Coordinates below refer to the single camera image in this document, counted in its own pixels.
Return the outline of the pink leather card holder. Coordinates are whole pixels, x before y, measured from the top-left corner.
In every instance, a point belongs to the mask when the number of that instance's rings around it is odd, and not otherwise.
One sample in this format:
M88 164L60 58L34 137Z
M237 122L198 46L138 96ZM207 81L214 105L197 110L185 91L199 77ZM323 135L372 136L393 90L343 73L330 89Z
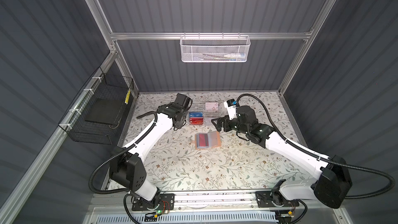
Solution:
M208 133L198 133L195 135L196 149L208 149L221 146L220 133L218 131Z

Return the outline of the blue credit card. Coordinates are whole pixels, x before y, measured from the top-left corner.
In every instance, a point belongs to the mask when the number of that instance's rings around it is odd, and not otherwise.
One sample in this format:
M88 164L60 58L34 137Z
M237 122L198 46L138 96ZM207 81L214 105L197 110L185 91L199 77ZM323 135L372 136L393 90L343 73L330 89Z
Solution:
M203 118L203 113L202 112L190 112L189 117L190 118Z

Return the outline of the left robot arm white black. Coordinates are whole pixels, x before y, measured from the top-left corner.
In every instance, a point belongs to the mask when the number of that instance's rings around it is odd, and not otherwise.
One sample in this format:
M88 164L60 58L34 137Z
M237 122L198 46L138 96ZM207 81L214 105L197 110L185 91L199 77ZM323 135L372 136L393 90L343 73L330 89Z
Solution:
M192 102L191 98L179 93L174 102L161 105L156 111L138 116L137 119L149 115L154 118L133 141L122 147L122 150L127 152L110 162L110 179L147 202L155 201L159 189L147 179L144 161L165 133L171 129L179 130L185 125Z

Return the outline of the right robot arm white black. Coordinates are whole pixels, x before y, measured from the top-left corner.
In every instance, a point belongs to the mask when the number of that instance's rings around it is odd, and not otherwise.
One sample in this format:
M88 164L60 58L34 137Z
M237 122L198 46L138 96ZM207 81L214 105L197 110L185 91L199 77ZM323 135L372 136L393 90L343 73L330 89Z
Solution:
M217 131L243 134L244 140L282 155L311 175L310 179L301 181L278 181L269 196L275 206L298 200L318 200L334 209L342 205L352 187L347 168L337 165L338 162L345 163L344 159L338 156L329 158L282 138L274 127L260 123L249 106L232 105L227 110L226 116L211 121Z

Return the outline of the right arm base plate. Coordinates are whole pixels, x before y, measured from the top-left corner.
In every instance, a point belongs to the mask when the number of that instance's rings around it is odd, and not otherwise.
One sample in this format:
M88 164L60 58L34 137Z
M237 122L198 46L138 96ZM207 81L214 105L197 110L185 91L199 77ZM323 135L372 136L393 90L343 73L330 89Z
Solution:
M280 193L272 192L271 190L256 191L255 197L257 205L260 208L269 207L292 207L300 206L298 200L286 200Z

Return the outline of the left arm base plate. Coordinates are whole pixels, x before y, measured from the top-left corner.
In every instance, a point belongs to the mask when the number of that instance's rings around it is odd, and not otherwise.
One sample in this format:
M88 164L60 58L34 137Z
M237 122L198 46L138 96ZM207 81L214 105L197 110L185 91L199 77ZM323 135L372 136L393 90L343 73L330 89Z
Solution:
M175 194L158 194L151 201L134 198L132 211L171 211L174 209Z

